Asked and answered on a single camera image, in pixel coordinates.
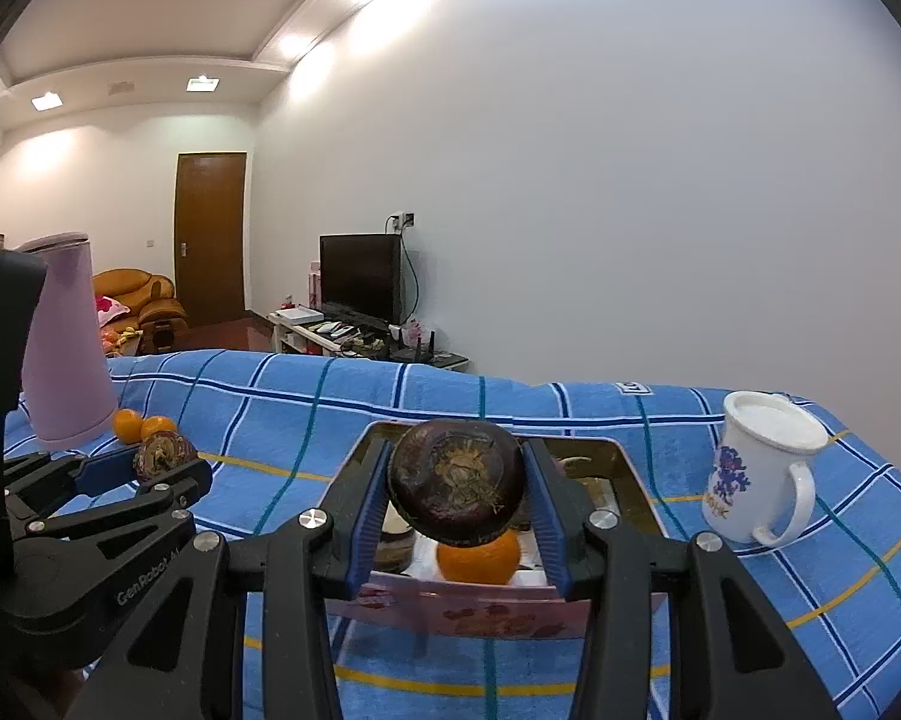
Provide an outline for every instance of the pink bottle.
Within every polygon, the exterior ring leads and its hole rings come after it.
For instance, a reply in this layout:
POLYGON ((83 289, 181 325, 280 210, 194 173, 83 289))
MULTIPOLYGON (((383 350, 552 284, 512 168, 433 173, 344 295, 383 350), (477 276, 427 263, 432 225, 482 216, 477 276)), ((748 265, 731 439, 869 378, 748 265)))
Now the pink bottle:
POLYGON ((100 343, 86 233, 61 233, 19 248, 47 264, 24 355, 23 385, 34 432, 49 450, 101 436, 117 395, 100 343))
POLYGON ((321 309, 321 262, 315 260, 310 263, 310 272, 307 274, 307 285, 310 288, 310 307, 319 311, 321 309))

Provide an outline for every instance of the wooden door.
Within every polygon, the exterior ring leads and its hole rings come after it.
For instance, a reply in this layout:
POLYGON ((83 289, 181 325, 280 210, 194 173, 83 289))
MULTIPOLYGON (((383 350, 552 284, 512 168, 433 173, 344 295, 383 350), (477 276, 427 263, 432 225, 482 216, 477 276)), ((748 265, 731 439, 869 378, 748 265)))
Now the wooden door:
POLYGON ((173 219, 176 291, 191 327, 244 315, 247 154, 180 154, 173 219))

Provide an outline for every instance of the tray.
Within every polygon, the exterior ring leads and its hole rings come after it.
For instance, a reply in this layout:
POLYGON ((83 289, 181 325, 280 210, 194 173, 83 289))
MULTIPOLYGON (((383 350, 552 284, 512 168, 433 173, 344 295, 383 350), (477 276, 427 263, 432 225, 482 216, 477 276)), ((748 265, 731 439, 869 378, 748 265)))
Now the tray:
MULTIPOLYGON (((360 463, 375 437, 396 443, 410 427, 396 422, 375 422, 367 426, 345 464, 360 463)), ((518 439, 530 437, 514 435, 518 439)), ((622 517, 644 533, 663 533, 646 489, 617 442, 604 437, 542 438, 551 455, 564 461, 567 476, 608 480, 622 517)), ((596 486, 588 485, 588 491, 594 497, 596 486)), ((388 628, 457 637, 583 638, 591 604, 564 601, 553 586, 545 584, 543 571, 530 578, 521 574, 524 572, 514 575, 519 577, 520 584, 499 586, 373 571, 356 599, 328 600, 327 613, 388 628)), ((652 596, 654 610, 664 597, 663 594, 652 596)))

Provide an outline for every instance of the thermos lid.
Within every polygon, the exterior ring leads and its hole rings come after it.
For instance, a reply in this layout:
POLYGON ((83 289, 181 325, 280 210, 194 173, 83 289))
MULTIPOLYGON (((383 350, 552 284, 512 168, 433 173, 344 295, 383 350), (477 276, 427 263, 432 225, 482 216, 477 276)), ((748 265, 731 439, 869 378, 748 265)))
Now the thermos lid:
POLYGON ((48 235, 45 238, 34 238, 32 241, 27 241, 24 245, 17 247, 17 251, 27 251, 33 254, 38 251, 54 250, 55 248, 78 247, 89 240, 90 236, 86 233, 58 233, 56 235, 48 235))

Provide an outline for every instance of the screw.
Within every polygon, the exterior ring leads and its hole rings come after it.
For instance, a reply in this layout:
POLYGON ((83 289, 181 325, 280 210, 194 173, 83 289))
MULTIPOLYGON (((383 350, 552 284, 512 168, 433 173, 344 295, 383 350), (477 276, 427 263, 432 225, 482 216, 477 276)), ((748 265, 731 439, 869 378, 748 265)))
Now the screw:
POLYGON ((213 531, 203 531, 194 536, 194 549, 199 552, 210 552, 220 544, 220 537, 213 531))
POLYGON ((297 522, 300 522, 308 531, 312 531, 327 523, 327 512, 322 512, 320 509, 308 509, 300 514, 297 522))
POLYGON ((591 516, 588 517, 588 519, 594 528, 600 528, 602 531, 609 531, 610 528, 616 528, 617 523, 620 522, 620 518, 610 511, 610 509, 596 509, 591 512, 591 516))
POLYGON ((720 536, 717 536, 717 533, 711 533, 711 531, 697 533, 697 538, 694 541, 704 552, 716 552, 724 545, 720 536))

